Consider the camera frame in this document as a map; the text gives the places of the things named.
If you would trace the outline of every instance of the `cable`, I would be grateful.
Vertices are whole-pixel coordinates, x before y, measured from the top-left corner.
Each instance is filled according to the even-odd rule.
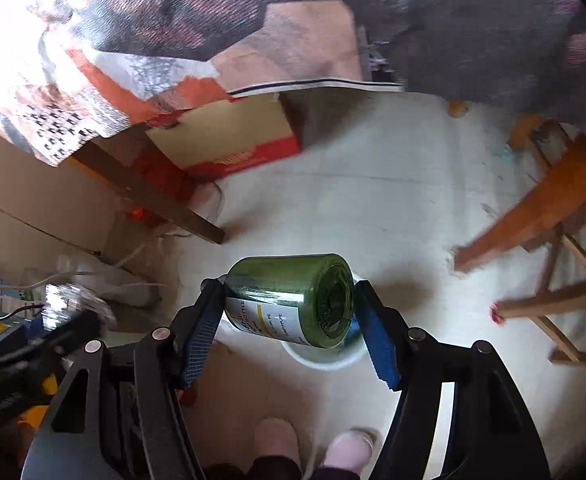
[[[219,201],[217,202],[217,207],[215,208],[213,214],[210,215],[206,220],[207,222],[215,223],[219,219],[219,214],[222,211],[222,206],[224,205],[224,192],[222,191],[222,188],[217,184],[217,182],[211,182],[211,184],[215,186],[217,192],[219,193]],[[119,262],[117,262],[113,267],[118,269],[121,266],[124,266],[129,261],[131,261],[135,256],[140,254],[140,251],[142,251],[142,249],[144,249],[149,243],[151,243],[153,240],[157,240],[158,238],[191,238],[193,236],[192,233],[189,233],[187,235],[167,233],[167,231],[169,231],[172,228],[173,224],[170,224],[169,222],[156,227],[155,229],[153,229],[153,231],[146,240],[144,240],[134,250],[132,250],[124,258],[122,258]]]
[[[36,305],[21,306],[19,308],[16,308],[10,314],[6,314],[6,316],[1,316],[0,321],[4,321],[5,319],[9,319],[10,317],[13,317],[16,314],[19,314],[20,312],[24,312],[25,310],[35,310],[36,308],[44,308],[44,305],[40,303],[40,304],[36,304]]]
[[[67,245],[69,245],[71,247],[75,247],[76,249],[79,249],[81,251],[84,251],[85,253],[92,254],[93,256],[98,256],[100,254],[99,251],[92,251],[92,250],[87,249],[85,247],[82,247],[80,245],[76,245],[73,242],[69,242],[68,240],[65,240],[64,238],[60,238],[60,237],[57,237],[55,235],[52,235],[51,233],[46,232],[45,230],[40,229],[39,227],[36,227],[35,225],[29,224],[29,222],[25,222],[24,220],[22,220],[21,218],[18,218],[17,216],[13,216],[11,213],[9,213],[8,211],[5,211],[1,207],[0,207],[0,212],[1,213],[4,213],[5,215],[7,215],[9,217],[11,217],[13,220],[17,220],[17,221],[23,223],[24,225],[29,226],[31,229],[35,229],[36,231],[39,231],[40,233],[43,233],[43,234],[45,234],[45,235],[47,235],[47,236],[49,236],[51,238],[54,238],[54,240],[57,240],[57,241],[59,241],[59,242],[61,242],[63,244],[67,244]]]

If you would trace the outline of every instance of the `wooden chair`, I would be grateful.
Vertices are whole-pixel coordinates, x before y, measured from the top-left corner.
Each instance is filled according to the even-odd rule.
[[[556,344],[555,350],[548,358],[551,363],[586,366],[586,352],[578,350],[547,317],[548,314],[562,314],[586,308],[586,280],[558,290],[548,289],[562,246],[565,246],[586,269],[586,251],[572,236],[563,234],[558,228],[546,256],[535,296],[521,300],[497,301],[492,306],[492,316],[496,322],[503,322],[511,317],[528,317]]]
[[[564,142],[566,152],[555,166],[530,134],[531,129],[537,127],[541,136],[559,136]],[[497,301],[492,306],[492,316],[496,322],[528,317],[556,344],[549,361],[586,366],[586,352],[578,350],[547,317],[586,308],[586,281],[549,290],[562,247],[586,269],[586,251],[571,235],[586,224],[586,137],[580,135],[573,141],[557,122],[539,121],[536,116],[529,116],[518,120],[510,143],[512,147],[530,150],[546,176],[487,233],[460,249],[455,257],[455,268],[469,270],[515,245],[533,250],[550,242],[535,296]]]
[[[455,270],[468,272],[517,246],[537,248],[553,237],[558,224],[569,235],[586,224],[586,136],[571,140],[554,121],[545,121],[542,128],[559,134],[566,152],[551,167],[531,136],[524,138],[522,144],[532,150],[546,176],[486,233],[458,248]]]

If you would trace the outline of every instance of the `metal screw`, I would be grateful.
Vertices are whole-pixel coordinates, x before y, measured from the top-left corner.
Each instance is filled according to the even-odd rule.
[[[171,331],[169,329],[167,329],[166,326],[161,326],[160,328],[153,330],[153,339],[156,339],[157,341],[161,341],[163,339],[166,339],[170,335],[171,335]]]
[[[492,345],[488,341],[478,341],[475,345],[478,352],[482,354],[490,354],[492,352]]]
[[[89,341],[86,345],[84,345],[84,351],[89,352],[89,354],[92,354],[94,352],[97,352],[101,346],[101,342],[99,342],[97,339],[93,339],[92,341]]]
[[[415,326],[409,329],[408,334],[409,339],[412,339],[413,341],[424,341],[426,339],[426,332]]]

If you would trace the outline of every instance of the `foot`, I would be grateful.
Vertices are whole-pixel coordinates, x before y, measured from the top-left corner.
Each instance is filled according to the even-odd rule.
[[[322,462],[324,467],[346,469],[359,475],[373,456],[373,439],[368,433],[350,430],[336,436]]]
[[[257,456],[285,456],[300,467],[297,435],[293,426],[281,418],[263,418],[255,427]]]

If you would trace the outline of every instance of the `blue gripper pad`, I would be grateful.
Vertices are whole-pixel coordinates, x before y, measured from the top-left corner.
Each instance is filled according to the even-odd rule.
[[[212,301],[203,310],[193,336],[191,336],[184,353],[184,386],[190,388],[193,380],[201,374],[213,343],[217,326],[222,319],[224,304]]]
[[[386,382],[391,390],[397,390],[402,379],[402,374],[397,365],[397,352],[390,335],[385,330],[384,324],[375,313],[375,308],[371,305],[373,300],[373,298],[369,297],[371,292],[374,300],[379,302],[369,282],[358,282],[358,285],[356,285],[355,317],[358,320],[362,336],[364,336],[364,343],[366,343],[369,350],[377,377]],[[404,323],[399,313],[395,312],[394,314],[397,314],[397,317],[401,320],[400,322]]]

